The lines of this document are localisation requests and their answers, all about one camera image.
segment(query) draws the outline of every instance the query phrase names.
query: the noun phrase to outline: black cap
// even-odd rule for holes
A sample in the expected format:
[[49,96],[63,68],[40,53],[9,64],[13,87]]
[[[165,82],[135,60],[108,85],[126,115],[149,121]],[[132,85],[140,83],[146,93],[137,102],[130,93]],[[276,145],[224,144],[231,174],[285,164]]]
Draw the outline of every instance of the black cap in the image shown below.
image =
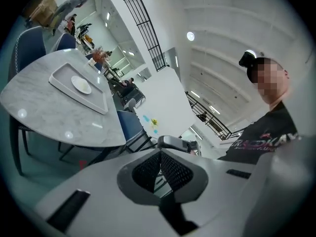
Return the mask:
[[252,80],[252,72],[258,69],[258,64],[264,64],[265,60],[267,59],[270,60],[270,58],[267,58],[267,57],[258,57],[258,58],[253,59],[249,63],[249,66],[247,68],[247,76],[252,83],[255,83],[255,81]]
[[253,68],[253,62],[255,59],[256,57],[252,53],[246,51],[239,61],[239,65],[247,69],[247,76],[250,81],[251,81],[251,71]]

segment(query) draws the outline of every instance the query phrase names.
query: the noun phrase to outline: black mesh grille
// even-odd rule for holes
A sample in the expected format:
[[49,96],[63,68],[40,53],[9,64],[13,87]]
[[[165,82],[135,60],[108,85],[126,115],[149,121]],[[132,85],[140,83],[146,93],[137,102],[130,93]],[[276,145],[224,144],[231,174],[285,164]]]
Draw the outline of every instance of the black mesh grille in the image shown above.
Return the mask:
[[140,187],[154,193],[155,180],[160,171],[160,154],[155,154],[137,167],[132,172],[132,177]]
[[193,178],[193,172],[189,168],[163,152],[161,152],[161,170],[174,192]]

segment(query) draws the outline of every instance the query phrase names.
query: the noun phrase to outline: ceiling beam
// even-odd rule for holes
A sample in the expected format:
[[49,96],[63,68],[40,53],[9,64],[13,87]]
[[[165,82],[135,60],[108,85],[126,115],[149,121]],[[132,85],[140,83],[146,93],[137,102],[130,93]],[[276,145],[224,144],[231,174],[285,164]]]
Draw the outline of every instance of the ceiling beam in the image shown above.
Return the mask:
[[212,92],[214,92],[215,95],[217,95],[226,105],[228,105],[229,107],[234,108],[234,110],[232,109],[232,111],[238,111],[239,107],[233,103],[232,101],[228,101],[227,97],[223,96],[221,93],[219,93],[216,89],[214,89],[212,86],[208,85],[207,83],[197,79],[196,77],[194,77],[193,75],[190,75],[190,77],[196,81],[198,84],[202,84],[202,86],[210,89]]
[[274,55],[269,53],[268,50],[261,50],[260,48],[258,48],[258,46],[255,46],[253,42],[247,42],[244,39],[242,39],[240,37],[237,37],[236,35],[232,35],[230,33],[226,33],[226,32],[224,32],[222,30],[215,29],[213,27],[189,26],[189,29],[191,31],[194,31],[194,32],[207,32],[207,33],[218,35],[218,36],[221,36],[221,37],[224,37],[224,38],[228,38],[228,39],[237,41],[237,42],[239,42],[239,43],[241,43],[241,44],[243,44],[245,46],[248,46],[249,49],[251,49],[251,50],[254,50],[254,51],[257,51],[257,52],[263,51],[266,57],[274,57]]
[[193,45],[192,46],[192,49],[193,50],[196,50],[196,51],[200,51],[200,52],[205,52],[209,55],[212,55],[212,56],[215,56],[223,61],[226,61],[228,63],[230,63],[232,66],[236,67],[237,69],[241,70],[242,72],[246,73],[246,70],[244,68],[242,68],[238,63],[238,60],[232,58],[232,57],[229,57],[227,56],[226,54],[222,53],[222,52],[219,52],[219,51],[216,51],[214,49],[211,49],[211,48],[205,48],[203,46],[199,46],[199,45]]
[[201,64],[199,64],[197,62],[192,62],[191,65],[196,67],[196,68],[204,70],[209,75],[211,75],[211,76],[217,78],[218,80],[222,81],[224,84],[229,86],[232,90],[234,90],[238,94],[240,94],[246,100],[246,102],[250,102],[251,101],[251,97],[250,97],[250,95],[248,93],[246,93],[244,90],[242,90],[236,84],[234,84],[231,80],[229,80],[226,77],[222,76],[220,73],[217,73],[214,70],[212,70],[211,68],[205,67],[205,66],[203,66],[203,65],[201,65]]
[[288,37],[292,38],[293,40],[295,39],[295,35],[293,33],[291,33],[290,31],[288,31],[288,29],[284,28],[281,25],[276,25],[274,22],[271,22],[265,15],[255,13],[255,12],[250,11],[250,10],[244,10],[244,9],[240,9],[240,8],[237,8],[237,7],[224,6],[224,5],[214,5],[214,4],[199,4],[199,5],[189,5],[189,6],[185,6],[184,7],[185,10],[201,9],[201,8],[226,10],[226,11],[229,11],[229,12],[234,12],[234,13],[240,13],[240,14],[243,14],[243,15],[247,15],[247,16],[250,16],[250,17],[255,18],[257,20],[260,20],[262,22],[265,22],[267,24],[270,24],[274,28],[276,28],[279,31],[281,31],[282,33],[286,34]]

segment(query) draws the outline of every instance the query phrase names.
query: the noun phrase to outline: black t-shirt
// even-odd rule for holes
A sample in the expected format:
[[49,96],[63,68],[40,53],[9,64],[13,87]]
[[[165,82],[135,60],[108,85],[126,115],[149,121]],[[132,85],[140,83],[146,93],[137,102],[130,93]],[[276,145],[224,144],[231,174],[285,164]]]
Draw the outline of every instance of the black t-shirt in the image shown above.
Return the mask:
[[296,127],[286,107],[280,102],[248,126],[220,160],[256,164],[259,157],[274,152],[282,144],[298,136]]

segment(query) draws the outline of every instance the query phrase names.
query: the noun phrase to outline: small yellow object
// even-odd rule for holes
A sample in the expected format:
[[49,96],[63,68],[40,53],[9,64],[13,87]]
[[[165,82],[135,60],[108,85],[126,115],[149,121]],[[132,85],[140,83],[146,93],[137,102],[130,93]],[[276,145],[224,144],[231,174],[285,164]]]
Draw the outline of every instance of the small yellow object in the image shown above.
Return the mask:
[[158,125],[157,119],[152,118],[152,123],[153,123],[154,125]]

